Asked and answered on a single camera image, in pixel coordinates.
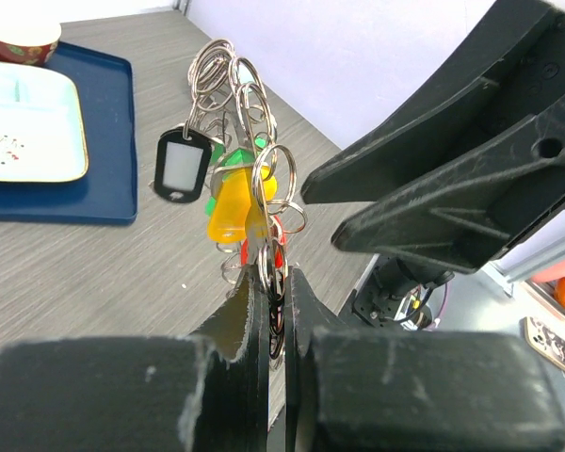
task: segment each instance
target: white label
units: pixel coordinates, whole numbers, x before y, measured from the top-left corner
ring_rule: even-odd
[[[203,149],[168,142],[163,185],[172,190],[194,190],[202,155]]]

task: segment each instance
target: square plate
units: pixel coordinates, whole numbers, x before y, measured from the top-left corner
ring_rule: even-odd
[[[84,176],[88,165],[72,80],[0,63],[0,182],[70,182]]]

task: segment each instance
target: wooden table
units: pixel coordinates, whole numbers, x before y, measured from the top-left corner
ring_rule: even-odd
[[[186,71],[208,38],[178,11],[63,28],[64,41],[132,62],[139,214],[124,228],[0,223],[0,347],[22,338],[187,334],[230,289],[219,276],[223,255],[207,238],[206,190],[198,202],[176,206],[159,200],[149,182],[160,133],[188,114]],[[296,157],[301,184],[339,149],[276,95],[268,100],[279,142]],[[289,240],[290,264],[305,272],[335,312],[370,259],[330,244],[337,225],[356,207],[309,206],[308,228]],[[270,402],[272,417],[283,405],[281,375]]]

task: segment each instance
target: red bowl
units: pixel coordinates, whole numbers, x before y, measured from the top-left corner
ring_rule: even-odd
[[[0,61],[44,64],[57,48],[60,34],[59,23],[0,15]]]

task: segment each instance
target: screw hole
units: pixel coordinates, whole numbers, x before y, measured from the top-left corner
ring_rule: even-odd
[[[555,158],[563,150],[563,143],[556,138],[545,138],[535,144],[535,150],[541,158]]]

